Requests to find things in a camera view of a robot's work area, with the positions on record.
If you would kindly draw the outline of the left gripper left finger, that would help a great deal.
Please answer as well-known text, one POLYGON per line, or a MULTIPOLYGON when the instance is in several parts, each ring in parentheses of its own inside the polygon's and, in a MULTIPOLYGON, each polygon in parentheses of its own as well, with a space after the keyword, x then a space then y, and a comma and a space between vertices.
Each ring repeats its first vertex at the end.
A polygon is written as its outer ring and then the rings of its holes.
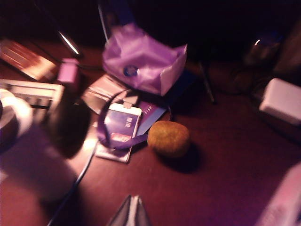
POLYGON ((115 215, 107 223, 108 226, 134 226, 135 208, 132 204, 134 198, 128 195, 116 211, 115 215))

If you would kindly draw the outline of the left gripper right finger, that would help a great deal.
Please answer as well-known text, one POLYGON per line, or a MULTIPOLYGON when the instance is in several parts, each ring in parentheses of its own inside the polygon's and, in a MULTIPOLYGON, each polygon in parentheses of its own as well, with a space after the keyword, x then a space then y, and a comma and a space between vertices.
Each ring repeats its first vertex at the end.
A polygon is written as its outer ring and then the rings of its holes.
POLYGON ((140 196, 136 196, 135 226, 152 226, 140 196))

